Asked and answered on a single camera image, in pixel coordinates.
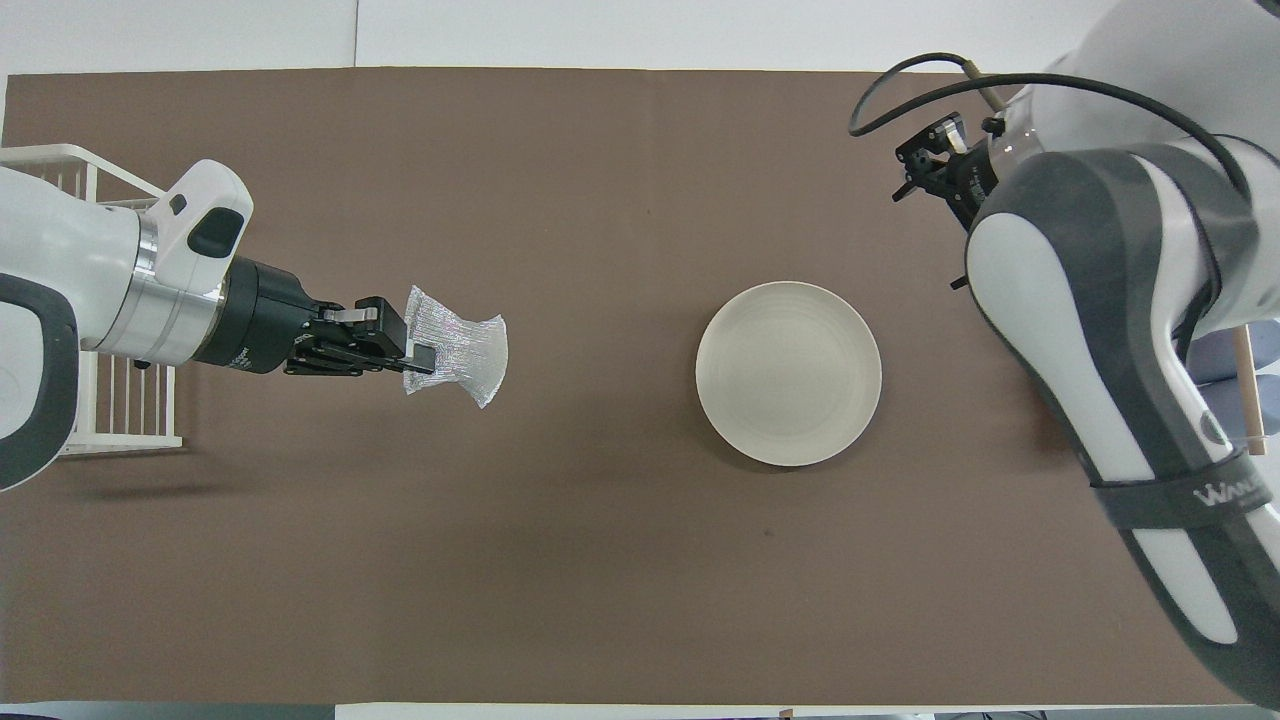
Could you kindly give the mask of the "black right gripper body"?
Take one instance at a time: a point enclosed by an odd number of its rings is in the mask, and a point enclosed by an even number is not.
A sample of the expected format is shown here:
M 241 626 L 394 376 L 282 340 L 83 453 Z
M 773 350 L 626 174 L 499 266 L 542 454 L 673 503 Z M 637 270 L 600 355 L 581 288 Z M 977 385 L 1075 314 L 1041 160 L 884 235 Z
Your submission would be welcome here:
M 982 140 L 965 152 L 952 152 L 943 170 L 943 200 L 965 231 L 998 183 L 989 150 L 991 141 Z

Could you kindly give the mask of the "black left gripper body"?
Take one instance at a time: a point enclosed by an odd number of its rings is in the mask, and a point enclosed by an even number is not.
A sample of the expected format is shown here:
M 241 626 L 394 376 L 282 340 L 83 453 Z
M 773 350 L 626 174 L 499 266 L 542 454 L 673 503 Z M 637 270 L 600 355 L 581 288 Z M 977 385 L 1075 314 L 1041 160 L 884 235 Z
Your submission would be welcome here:
M 223 304 L 195 361 L 268 374 L 293 354 L 303 324 L 340 304 L 307 295 L 300 279 L 248 258 L 234 258 L 223 283 Z

